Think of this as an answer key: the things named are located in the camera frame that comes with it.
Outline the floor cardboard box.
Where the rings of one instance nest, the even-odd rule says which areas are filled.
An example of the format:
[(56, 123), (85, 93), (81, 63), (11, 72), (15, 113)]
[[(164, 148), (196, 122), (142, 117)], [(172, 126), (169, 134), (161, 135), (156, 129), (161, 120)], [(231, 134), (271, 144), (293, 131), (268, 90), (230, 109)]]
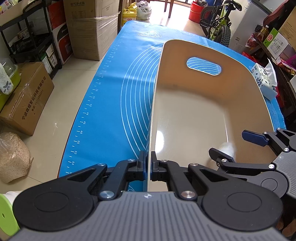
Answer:
[(54, 84), (43, 62), (20, 68), (21, 81), (1, 110), (1, 123), (32, 136)]

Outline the white refrigerator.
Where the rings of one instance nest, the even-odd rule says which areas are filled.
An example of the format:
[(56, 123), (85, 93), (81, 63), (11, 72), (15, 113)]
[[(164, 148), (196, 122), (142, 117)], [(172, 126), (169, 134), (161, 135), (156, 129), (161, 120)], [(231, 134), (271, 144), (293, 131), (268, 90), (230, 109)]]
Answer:
[(240, 0), (238, 3), (242, 10), (232, 11), (229, 15), (232, 23), (229, 48), (241, 54), (246, 50), (245, 45), (254, 33), (255, 27), (262, 25), (266, 16), (276, 10), (283, 1)]

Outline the green plastic container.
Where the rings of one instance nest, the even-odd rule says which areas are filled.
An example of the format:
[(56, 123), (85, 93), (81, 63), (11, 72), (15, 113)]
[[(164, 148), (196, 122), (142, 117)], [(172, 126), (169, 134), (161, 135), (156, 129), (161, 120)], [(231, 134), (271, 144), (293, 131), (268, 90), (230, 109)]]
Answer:
[(15, 88), (21, 81), (18, 65), (14, 64), (9, 58), (1, 58), (1, 102), (0, 110), (8, 101)]

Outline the yellow oil jug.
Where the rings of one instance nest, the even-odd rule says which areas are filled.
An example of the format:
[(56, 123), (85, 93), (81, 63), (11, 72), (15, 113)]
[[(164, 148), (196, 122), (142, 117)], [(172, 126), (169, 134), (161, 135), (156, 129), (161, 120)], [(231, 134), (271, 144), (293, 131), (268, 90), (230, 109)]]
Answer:
[(122, 12), (122, 22), (123, 26), (128, 21), (135, 21), (137, 19), (137, 3), (131, 3), (127, 9), (123, 9)]

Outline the green white product box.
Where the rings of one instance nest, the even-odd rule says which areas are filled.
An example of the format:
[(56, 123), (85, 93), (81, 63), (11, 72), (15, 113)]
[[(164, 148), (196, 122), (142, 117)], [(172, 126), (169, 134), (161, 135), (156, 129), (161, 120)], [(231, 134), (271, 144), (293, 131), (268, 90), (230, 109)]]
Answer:
[(263, 44), (267, 48), (271, 56), (274, 59), (277, 59), (288, 46), (288, 41), (278, 32), (278, 30), (273, 28), (271, 32), (267, 35)]

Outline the tissue box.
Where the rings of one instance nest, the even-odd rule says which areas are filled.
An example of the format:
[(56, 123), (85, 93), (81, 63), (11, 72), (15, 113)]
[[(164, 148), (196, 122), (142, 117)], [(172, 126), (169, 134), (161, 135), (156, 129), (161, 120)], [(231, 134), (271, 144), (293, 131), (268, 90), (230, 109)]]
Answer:
[(266, 67), (262, 67), (260, 64), (255, 63), (251, 68), (251, 73), (262, 93), (262, 95), (269, 101), (272, 101), (278, 94), (276, 88), (278, 86), (275, 69), (268, 61)]

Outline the blue silicone baking mat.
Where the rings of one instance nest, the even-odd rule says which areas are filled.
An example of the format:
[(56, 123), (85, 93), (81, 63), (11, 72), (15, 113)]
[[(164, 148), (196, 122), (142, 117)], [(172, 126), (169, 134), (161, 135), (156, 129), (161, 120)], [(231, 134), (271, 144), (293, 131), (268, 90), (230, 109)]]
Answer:
[[(59, 176), (98, 163), (109, 167), (149, 153), (154, 87), (163, 45), (183, 40), (234, 57), (249, 71), (254, 62), (241, 54), (184, 31), (132, 21), (127, 23), (103, 58), (81, 103), (61, 161)], [(264, 97), (273, 131), (284, 128), (276, 100)]]

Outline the green white stool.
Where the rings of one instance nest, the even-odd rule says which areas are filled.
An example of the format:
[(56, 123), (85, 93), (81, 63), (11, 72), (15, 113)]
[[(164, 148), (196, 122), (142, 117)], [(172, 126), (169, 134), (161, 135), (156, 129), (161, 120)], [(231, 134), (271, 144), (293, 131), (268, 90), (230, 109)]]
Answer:
[(0, 224), (1, 230), (8, 236), (13, 236), (20, 230), (13, 213), (13, 203), (22, 191), (9, 191), (0, 194)]

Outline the beige plastic storage bin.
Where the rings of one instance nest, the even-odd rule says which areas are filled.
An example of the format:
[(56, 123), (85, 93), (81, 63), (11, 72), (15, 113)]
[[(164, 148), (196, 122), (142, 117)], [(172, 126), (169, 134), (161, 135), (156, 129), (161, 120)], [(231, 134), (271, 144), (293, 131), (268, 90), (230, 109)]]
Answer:
[(182, 167), (197, 163), (217, 169), (209, 150), (225, 146), (234, 149), (236, 162), (272, 162), (273, 151), (243, 140), (244, 130), (273, 131), (249, 69), (210, 47), (166, 41), (154, 87), (149, 151)]

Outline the white plastic bag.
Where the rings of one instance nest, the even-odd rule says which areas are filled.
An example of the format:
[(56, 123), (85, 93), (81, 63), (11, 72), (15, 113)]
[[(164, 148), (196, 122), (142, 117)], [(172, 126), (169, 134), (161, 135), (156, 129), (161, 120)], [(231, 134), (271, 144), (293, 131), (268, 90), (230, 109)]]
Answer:
[(152, 14), (151, 7), (147, 1), (137, 2), (137, 20), (146, 21)]

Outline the green black bicycle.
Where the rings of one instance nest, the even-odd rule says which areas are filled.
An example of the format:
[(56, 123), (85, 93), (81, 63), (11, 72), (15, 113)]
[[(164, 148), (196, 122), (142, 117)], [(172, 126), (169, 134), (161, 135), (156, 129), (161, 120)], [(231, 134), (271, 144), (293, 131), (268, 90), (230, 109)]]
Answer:
[(203, 8), (199, 24), (204, 35), (209, 40), (229, 47), (231, 38), (229, 15), (235, 10), (242, 11), (241, 4), (236, 1), (224, 1), (222, 5)]

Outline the bag of grain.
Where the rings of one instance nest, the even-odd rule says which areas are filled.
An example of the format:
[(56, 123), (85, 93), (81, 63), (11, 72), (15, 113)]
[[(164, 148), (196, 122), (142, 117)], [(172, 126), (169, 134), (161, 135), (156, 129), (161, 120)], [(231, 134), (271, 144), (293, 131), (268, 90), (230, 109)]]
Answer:
[(26, 176), (32, 156), (22, 139), (12, 132), (1, 133), (1, 181), (11, 181)]

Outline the red bucket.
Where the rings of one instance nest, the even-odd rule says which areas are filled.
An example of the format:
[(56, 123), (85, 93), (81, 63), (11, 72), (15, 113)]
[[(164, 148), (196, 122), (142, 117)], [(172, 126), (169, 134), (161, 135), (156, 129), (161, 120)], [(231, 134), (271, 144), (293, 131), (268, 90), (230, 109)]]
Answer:
[(196, 1), (193, 1), (190, 5), (189, 20), (199, 23), (201, 20), (201, 12), (204, 6), (200, 6)]

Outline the black metal shelf rack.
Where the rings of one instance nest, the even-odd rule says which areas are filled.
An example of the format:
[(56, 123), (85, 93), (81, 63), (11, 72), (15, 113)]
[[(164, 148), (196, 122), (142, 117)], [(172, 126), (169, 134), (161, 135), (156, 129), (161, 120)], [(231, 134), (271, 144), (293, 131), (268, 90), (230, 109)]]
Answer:
[(1, 39), (15, 64), (43, 62), (53, 78), (62, 68), (49, 6), (56, 1), (2, 1)]

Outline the large stacked cardboard box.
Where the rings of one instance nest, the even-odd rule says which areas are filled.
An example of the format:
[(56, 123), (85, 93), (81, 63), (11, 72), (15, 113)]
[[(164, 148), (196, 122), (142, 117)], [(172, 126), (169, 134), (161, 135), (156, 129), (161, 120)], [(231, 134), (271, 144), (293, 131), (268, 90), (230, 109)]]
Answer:
[(119, 1), (63, 1), (74, 56), (99, 61), (117, 36)]

